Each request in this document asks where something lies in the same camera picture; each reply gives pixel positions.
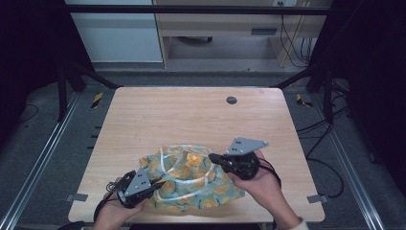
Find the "metal bracket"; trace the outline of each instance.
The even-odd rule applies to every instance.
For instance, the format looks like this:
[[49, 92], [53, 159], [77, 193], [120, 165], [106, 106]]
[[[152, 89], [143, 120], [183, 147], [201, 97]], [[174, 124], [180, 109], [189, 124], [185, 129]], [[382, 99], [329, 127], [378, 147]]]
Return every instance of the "metal bracket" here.
[[268, 145], [267, 141], [235, 137], [226, 153], [228, 155], [244, 155]]
[[149, 178], [147, 176], [147, 171], [144, 168], [140, 168], [132, 179], [131, 183], [125, 191], [124, 196], [131, 196], [137, 194], [141, 191], [149, 189], [151, 184], [149, 183]]
[[307, 200], [309, 203], [316, 203], [316, 202], [326, 203], [329, 201], [329, 198], [326, 195], [310, 195], [307, 197]]
[[88, 197], [88, 195], [83, 195], [83, 194], [74, 194], [74, 195], [67, 194], [65, 197], [65, 201], [73, 202], [74, 200], [77, 200], [77, 201], [84, 202], [84, 201], [86, 201], [87, 197]]

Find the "white cabinet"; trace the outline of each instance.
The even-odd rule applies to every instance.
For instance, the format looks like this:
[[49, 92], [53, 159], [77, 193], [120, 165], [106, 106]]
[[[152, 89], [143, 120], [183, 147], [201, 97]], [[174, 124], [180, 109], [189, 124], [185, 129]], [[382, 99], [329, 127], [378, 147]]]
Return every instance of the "white cabinet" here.
[[[151, 5], [150, 0], [65, 0], [66, 4]], [[92, 62], [162, 62], [152, 13], [72, 13]]]

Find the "patterned cloth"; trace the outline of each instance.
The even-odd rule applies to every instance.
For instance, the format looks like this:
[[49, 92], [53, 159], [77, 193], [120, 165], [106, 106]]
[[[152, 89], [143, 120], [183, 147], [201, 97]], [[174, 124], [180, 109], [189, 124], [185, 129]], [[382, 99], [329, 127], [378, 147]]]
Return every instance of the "patterned cloth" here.
[[201, 146], [164, 146], [140, 159], [149, 179], [162, 178], [148, 207], [185, 212], [231, 202], [245, 196], [220, 166], [209, 159], [211, 150]]

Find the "small round object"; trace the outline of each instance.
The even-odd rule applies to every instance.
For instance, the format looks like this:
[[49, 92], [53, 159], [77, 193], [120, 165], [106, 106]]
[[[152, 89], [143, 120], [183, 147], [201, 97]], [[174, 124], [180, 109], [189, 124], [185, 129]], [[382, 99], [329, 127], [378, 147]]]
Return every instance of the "small round object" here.
[[236, 103], [237, 103], [237, 98], [236, 98], [236, 97], [233, 97], [233, 96], [230, 96], [230, 97], [228, 97], [228, 98], [226, 99], [226, 102], [227, 102], [228, 104], [236, 104]]

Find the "black curtain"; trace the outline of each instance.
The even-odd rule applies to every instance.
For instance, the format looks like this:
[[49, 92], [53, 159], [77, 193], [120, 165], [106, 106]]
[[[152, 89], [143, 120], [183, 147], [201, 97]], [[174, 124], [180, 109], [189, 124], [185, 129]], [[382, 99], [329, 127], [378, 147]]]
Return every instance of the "black curtain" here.
[[[356, 3], [335, 0], [355, 9]], [[333, 77], [350, 84], [349, 104], [355, 122], [377, 162], [388, 168], [406, 195], [406, 17], [405, 2], [366, 0], [328, 54]], [[345, 20], [328, 18], [312, 61], [318, 61]], [[323, 79], [324, 73], [312, 76]]]
[[[73, 61], [94, 71], [70, 13], [44, 11], [46, 4], [0, 1], [0, 147], [24, 111], [28, 95], [57, 81], [62, 63]], [[80, 73], [67, 71], [74, 89], [83, 90]]]

